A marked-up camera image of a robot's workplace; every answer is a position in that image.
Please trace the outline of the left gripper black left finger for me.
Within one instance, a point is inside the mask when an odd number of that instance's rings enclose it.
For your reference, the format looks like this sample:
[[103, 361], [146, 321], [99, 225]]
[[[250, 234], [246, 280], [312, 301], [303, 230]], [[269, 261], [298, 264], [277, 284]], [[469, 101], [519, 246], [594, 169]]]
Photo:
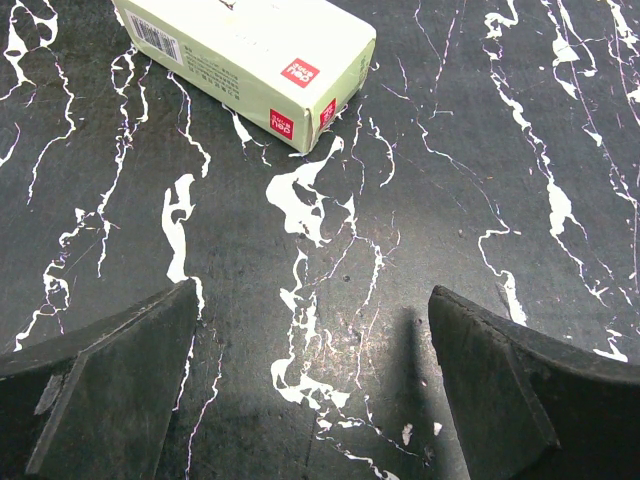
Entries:
[[2, 478], [153, 478], [197, 315], [186, 280], [2, 355]]

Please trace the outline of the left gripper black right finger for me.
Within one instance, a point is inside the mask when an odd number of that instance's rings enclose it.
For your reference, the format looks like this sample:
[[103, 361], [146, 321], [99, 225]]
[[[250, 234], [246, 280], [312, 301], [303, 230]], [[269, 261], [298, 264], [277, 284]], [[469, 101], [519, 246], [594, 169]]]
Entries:
[[432, 343], [473, 479], [636, 479], [639, 368], [437, 286]]

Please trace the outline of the pale green cardboard box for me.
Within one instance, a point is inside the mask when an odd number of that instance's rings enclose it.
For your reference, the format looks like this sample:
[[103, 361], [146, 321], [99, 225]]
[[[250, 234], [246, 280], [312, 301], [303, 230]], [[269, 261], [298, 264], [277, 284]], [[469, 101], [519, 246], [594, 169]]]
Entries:
[[366, 80], [376, 30], [329, 1], [118, 1], [134, 45], [301, 154]]

